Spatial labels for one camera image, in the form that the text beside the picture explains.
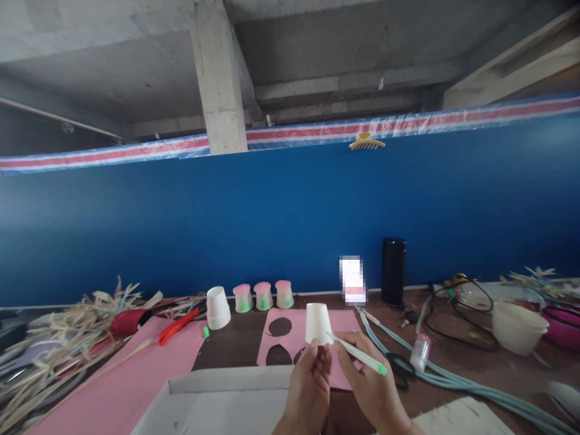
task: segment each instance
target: scissors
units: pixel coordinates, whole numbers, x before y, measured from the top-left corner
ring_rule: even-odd
[[[171,325],[167,326],[163,332],[159,335],[159,345],[163,346],[165,343],[177,333],[177,331],[181,330],[186,324],[191,322],[197,316],[202,315],[207,310],[207,305],[203,301],[194,310],[180,318],[179,320],[174,321]]]
[[[358,312],[363,311],[359,306],[356,307],[356,310]],[[398,353],[381,352],[381,354],[385,356],[388,363],[391,365],[397,388],[401,391],[407,391],[409,389],[409,379],[417,378],[415,368],[411,365],[408,359]]]

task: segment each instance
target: black thermos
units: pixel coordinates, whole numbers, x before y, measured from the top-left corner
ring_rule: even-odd
[[[381,299],[389,305],[403,305],[406,250],[407,242],[403,239],[389,237],[382,240]]]

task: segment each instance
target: red scissors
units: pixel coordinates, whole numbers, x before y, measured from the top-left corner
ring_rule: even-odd
[[[163,330],[163,332],[159,335],[159,345],[163,346],[167,342],[167,340],[169,340],[171,337],[173,337],[173,335],[177,331],[179,331],[186,324],[188,324],[193,319],[195,319],[198,315],[201,315],[204,312],[206,312],[206,310],[207,310],[207,306],[205,305],[205,302],[202,302],[200,305],[195,307],[195,309],[193,311],[191,311],[191,313],[186,314],[185,316],[183,316],[179,320],[176,320],[171,325],[167,326]]]

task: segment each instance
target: green marker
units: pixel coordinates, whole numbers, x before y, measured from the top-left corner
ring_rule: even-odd
[[[349,354],[354,356],[356,359],[358,359],[365,366],[369,366],[371,369],[373,369],[374,371],[376,371],[377,373],[379,373],[382,376],[387,376],[387,368],[383,365],[383,363],[381,363],[380,361],[377,361],[372,356],[367,355],[362,350],[357,349],[352,344],[350,344],[348,341],[341,340],[336,335],[334,335],[332,332],[326,332],[326,333],[328,334],[328,336],[331,339],[342,344]]]

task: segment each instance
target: concrete pillar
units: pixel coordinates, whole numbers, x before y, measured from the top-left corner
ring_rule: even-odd
[[[211,154],[247,151],[239,66],[222,0],[195,5],[191,36]]]

